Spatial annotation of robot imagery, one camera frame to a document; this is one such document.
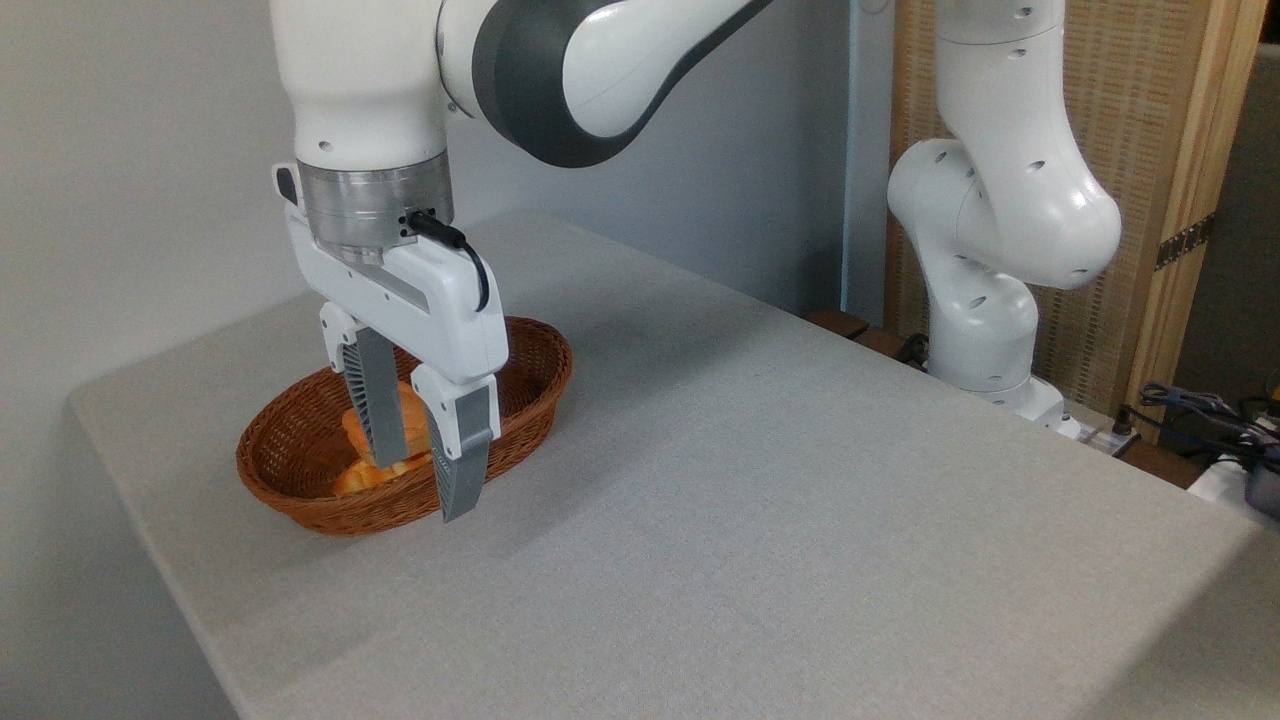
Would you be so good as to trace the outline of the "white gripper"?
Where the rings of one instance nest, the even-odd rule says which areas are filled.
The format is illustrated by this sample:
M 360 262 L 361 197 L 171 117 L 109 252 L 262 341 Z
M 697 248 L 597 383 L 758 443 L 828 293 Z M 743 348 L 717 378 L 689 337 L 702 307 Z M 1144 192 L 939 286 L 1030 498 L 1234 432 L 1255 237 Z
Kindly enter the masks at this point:
M 509 354 L 497 282 L 451 224 L 448 165 L 279 164 L 273 184 L 303 278 L 330 302 L 320 310 L 326 355 L 374 462 L 410 456 L 394 345 L 421 363 L 411 380 L 428 410 L 443 521 L 463 516 L 500 437 L 494 373 Z

